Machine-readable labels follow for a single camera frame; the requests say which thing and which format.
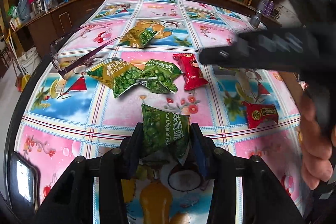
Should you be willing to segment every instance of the green snack bag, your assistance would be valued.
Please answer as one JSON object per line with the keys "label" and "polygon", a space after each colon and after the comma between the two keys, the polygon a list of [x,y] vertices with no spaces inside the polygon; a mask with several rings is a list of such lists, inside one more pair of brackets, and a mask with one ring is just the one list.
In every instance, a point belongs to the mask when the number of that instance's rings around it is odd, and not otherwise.
{"label": "green snack bag", "polygon": [[177,87],[173,81],[181,74],[182,72],[175,64],[151,59],[146,63],[141,78],[152,79],[155,77],[159,80],[161,85],[174,93],[177,92]]}
{"label": "green snack bag", "polygon": [[144,48],[157,33],[140,26],[135,26],[127,31],[120,43],[135,48]]}
{"label": "green snack bag", "polygon": [[114,98],[117,98],[138,84],[134,79],[139,78],[142,71],[120,58],[108,58],[85,72],[112,89]]}
{"label": "green snack bag", "polygon": [[142,104],[142,158],[168,147],[170,153],[182,159],[189,151],[190,116],[166,112]]}
{"label": "green snack bag", "polygon": [[143,79],[136,79],[136,81],[145,86],[150,90],[150,92],[156,93],[156,94],[166,94],[169,93],[170,90],[164,87],[162,83],[159,81],[157,77],[151,77],[151,78],[143,78]]}

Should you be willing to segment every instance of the red candy wrapper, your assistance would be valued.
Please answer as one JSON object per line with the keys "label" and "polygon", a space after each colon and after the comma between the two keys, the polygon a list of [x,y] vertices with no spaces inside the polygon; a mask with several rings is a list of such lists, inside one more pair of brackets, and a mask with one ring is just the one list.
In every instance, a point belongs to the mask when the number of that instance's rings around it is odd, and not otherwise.
{"label": "red candy wrapper", "polygon": [[183,72],[185,80],[184,90],[193,90],[209,83],[203,78],[203,73],[198,66],[194,54],[173,54],[173,57],[178,61]]}
{"label": "red candy wrapper", "polygon": [[246,106],[247,126],[249,129],[257,127],[265,119],[278,123],[279,115],[275,105],[259,105],[243,102]]}

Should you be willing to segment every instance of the white bucket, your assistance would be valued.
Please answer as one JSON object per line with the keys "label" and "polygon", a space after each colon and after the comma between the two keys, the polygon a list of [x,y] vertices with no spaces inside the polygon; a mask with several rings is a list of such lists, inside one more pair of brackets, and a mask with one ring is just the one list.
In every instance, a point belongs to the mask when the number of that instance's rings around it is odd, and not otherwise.
{"label": "white bucket", "polygon": [[31,75],[41,62],[41,57],[37,52],[36,47],[33,47],[26,52],[26,55],[21,56],[19,60],[27,73]]}

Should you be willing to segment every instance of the plastic tablecloth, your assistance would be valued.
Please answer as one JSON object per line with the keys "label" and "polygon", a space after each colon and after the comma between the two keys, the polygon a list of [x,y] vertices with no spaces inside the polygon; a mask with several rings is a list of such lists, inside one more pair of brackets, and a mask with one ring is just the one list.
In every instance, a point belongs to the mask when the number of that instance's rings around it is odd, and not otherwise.
{"label": "plastic tablecloth", "polygon": [[[130,28],[160,25],[163,35],[145,49],[107,46],[102,54],[120,57],[144,68],[150,59],[172,62],[173,53],[193,53],[204,47],[230,45],[239,32],[253,31],[249,18],[232,11],[186,0],[106,0],[86,21],[96,27],[84,28],[60,50],[67,60],[76,59],[109,38],[121,37]],[[199,65],[209,84],[184,91],[184,78],[174,82],[176,94],[154,94],[137,85],[119,98],[113,91],[84,73],[63,80],[50,64],[41,76],[24,112],[16,137],[15,150],[40,171],[39,199],[43,201],[69,163],[78,155],[97,157],[120,145],[142,122],[141,104],[191,116],[205,136],[231,154],[248,158],[261,156],[278,177],[298,209],[303,210],[300,177],[301,151],[295,127],[300,115],[293,99],[275,71],[227,70]],[[258,83],[269,95],[258,93]],[[274,104],[279,121],[263,122],[248,129],[241,101],[246,96],[256,103]],[[206,223],[212,195],[212,181],[204,181],[189,192],[176,191],[167,175],[176,163],[161,170],[161,181],[173,202],[168,210],[170,223]],[[99,223],[98,187],[94,185],[94,222]],[[151,181],[133,181],[124,198],[130,223],[143,223],[139,194]],[[242,223],[242,180],[237,178],[236,222]]]}

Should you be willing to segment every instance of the finger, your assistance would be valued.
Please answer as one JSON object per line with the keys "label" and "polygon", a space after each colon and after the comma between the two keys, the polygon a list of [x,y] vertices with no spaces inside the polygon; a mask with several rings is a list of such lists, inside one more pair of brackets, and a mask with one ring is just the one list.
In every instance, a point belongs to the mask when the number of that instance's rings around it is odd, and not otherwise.
{"label": "finger", "polygon": [[334,127],[331,132],[331,141],[333,143],[333,146],[336,147],[336,127]]}
{"label": "finger", "polygon": [[314,190],[316,187],[318,187],[320,180],[309,173],[305,164],[302,164],[301,175],[310,190]]}
{"label": "finger", "polygon": [[308,97],[308,95],[304,94],[301,98],[299,110],[301,116],[304,116],[308,121],[315,120],[315,105],[313,101]]}
{"label": "finger", "polygon": [[308,153],[304,143],[301,144],[303,163],[306,165],[308,172],[323,181],[328,181],[333,173],[333,167],[330,161],[322,160]]}
{"label": "finger", "polygon": [[330,159],[332,154],[331,142],[326,136],[321,134],[319,124],[315,120],[308,121],[305,117],[302,117],[300,121],[300,129],[302,132],[302,142],[307,151],[311,155],[323,160]]}

